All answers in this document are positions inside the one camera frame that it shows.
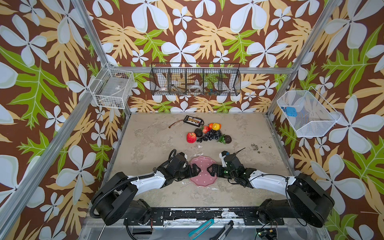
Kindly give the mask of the pink dotted plate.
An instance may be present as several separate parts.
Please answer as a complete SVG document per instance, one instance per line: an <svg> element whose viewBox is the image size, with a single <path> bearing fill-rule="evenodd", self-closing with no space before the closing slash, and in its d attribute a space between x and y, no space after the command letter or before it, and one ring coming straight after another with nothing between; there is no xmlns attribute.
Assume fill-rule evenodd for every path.
<svg viewBox="0 0 384 240"><path fill-rule="evenodd" d="M211 165L216 164L216 161L210 157L198 156L191 160L191 164L196 164L201 169L196 177L190 179L192 183L200 187L208 187L215 183L218 177L212 177L207 169Z"/></svg>

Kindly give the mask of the yellow lemon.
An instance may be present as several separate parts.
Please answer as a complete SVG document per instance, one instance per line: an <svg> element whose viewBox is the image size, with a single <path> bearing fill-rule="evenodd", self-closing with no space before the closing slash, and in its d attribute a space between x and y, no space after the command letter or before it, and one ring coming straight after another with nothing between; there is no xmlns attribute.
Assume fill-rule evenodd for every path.
<svg viewBox="0 0 384 240"><path fill-rule="evenodd" d="M211 129L214 130L214 131L218 131L218 130L221 129L221 124L213 123L212 126L211 126Z"/></svg>

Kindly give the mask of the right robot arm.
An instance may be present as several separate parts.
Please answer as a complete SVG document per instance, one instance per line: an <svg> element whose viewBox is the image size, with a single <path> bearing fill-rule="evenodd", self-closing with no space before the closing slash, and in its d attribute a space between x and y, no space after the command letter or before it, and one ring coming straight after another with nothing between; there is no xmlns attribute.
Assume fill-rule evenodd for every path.
<svg viewBox="0 0 384 240"><path fill-rule="evenodd" d="M309 175L282 176L267 174L253 168L246 168L236 153L220 153L222 163L207 168L212 177L224 178L231 184L244 188L262 189L283 195L284 200L266 199L257 208L257 218L263 224L284 218L296 219L303 226L316 228L324 226L335 200Z"/></svg>

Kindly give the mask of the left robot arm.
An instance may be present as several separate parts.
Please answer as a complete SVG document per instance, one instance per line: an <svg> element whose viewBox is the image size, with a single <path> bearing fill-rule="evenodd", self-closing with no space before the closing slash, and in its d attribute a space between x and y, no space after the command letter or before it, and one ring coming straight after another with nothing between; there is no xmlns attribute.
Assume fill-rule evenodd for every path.
<svg viewBox="0 0 384 240"><path fill-rule="evenodd" d="M118 172L112 176L92 198L90 216L102 219L107 226L120 219L129 223L147 224L152 208L142 199L134 200L135 196L167 187L175 181L196 177L200 172L196 164L189 164L186 154L177 153L174 149L169 158L154 168L152 173L129 177Z"/></svg>

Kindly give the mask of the red strawberry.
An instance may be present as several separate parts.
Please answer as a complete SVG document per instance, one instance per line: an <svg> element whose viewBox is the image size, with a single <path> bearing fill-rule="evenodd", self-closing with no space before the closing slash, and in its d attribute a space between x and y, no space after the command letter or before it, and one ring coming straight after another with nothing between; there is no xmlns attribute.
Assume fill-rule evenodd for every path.
<svg viewBox="0 0 384 240"><path fill-rule="evenodd" d="M202 131L203 131L204 134L208 133L210 130L211 129L208 126L203 126Z"/></svg>

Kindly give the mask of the red apple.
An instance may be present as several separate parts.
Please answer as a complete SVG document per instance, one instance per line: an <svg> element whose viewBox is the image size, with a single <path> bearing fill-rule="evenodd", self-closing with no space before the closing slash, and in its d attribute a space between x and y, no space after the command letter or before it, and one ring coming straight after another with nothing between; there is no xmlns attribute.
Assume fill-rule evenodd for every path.
<svg viewBox="0 0 384 240"><path fill-rule="evenodd" d="M197 141L197 135L195 133L188 133L187 134L187 142L190 144L193 144Z"/></svg>

